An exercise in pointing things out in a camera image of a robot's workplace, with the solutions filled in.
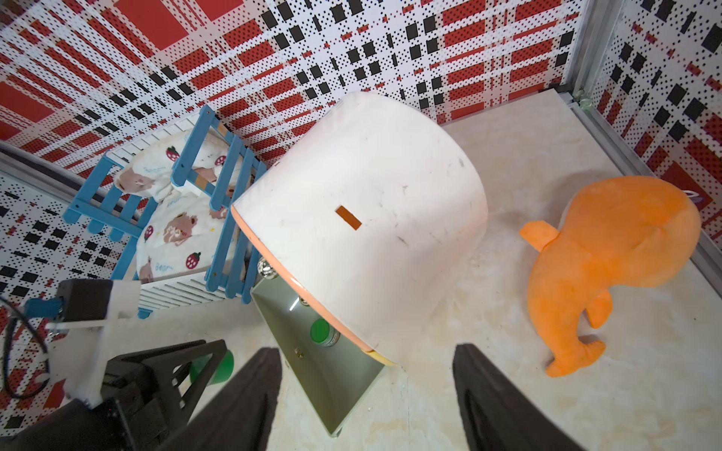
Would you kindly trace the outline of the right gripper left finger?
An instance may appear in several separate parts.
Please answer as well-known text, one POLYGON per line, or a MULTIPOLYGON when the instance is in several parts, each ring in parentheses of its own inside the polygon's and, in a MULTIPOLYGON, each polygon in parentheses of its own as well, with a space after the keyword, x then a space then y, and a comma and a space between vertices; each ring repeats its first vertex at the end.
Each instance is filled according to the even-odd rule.
POLYGON ((282 362, 278 349, 262 348, 190 424, 162 450, 267 449, 278 405, 282 362))

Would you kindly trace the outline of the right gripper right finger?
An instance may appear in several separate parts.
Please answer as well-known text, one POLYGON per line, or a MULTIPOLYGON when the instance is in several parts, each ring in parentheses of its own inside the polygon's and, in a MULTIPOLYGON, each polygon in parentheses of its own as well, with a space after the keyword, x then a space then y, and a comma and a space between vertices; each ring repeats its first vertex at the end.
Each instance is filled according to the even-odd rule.
POLYGON ((455 348, 452 373, 471 450, 579 450, 475 345, 455 348))

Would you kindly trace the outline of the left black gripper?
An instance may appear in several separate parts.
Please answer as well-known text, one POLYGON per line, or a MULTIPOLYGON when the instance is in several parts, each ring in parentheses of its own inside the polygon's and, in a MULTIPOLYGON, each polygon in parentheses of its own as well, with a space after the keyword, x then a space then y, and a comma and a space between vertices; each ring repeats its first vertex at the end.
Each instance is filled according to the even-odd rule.
POLYGON ((223 340, 196 340, 126 353, 106 365, 94 408, 72 400, 1 441, 3 450, 155 450, 188 423, 228 350, 223 340), (191 363, 212 359, 195 383, 191 363))

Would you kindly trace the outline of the green paint can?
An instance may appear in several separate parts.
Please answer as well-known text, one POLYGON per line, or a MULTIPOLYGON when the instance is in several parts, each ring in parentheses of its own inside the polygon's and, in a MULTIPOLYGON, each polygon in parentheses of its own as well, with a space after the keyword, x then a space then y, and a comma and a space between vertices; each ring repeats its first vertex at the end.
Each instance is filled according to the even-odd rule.
POLYGON ((310 327, 311 341, 321 347, 332 347, 340 339, 340 332, 323 318, 316 319, 310 327))
MULTIPOLYGON (((199 359, 194 360, 191 363, 190 373, 189 373, 191 383, 195 383, 197 381, 201 372, 203 372, 203 370, 205 370, 206 366, 210 363, 211 359, 212 359, 212 356, 206 355, 206 356, 200 357, 199 359)), ((234 370, 234 356, 230 350, 227 350, 223 359, 220 361, 219 365, 214 370, 214 374, 212 374, 210 381, 208 381, 208 385, 225 383, 225 381, 227 381, 233 374, 233 370, 234 370)))

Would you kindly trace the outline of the round cabinet with coloured drawers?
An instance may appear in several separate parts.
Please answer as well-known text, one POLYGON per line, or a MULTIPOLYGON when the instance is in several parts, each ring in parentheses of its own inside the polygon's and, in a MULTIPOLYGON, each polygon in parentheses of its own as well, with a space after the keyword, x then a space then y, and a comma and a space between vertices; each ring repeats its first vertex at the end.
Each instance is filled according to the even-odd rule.
POLYGON ((346 95, 231 205, 275 275, 251 295, 331 436, 400 364, 488 221, 477 169, 439 125, 346 95), (315 345, 323 318, 340 332, 315 345))

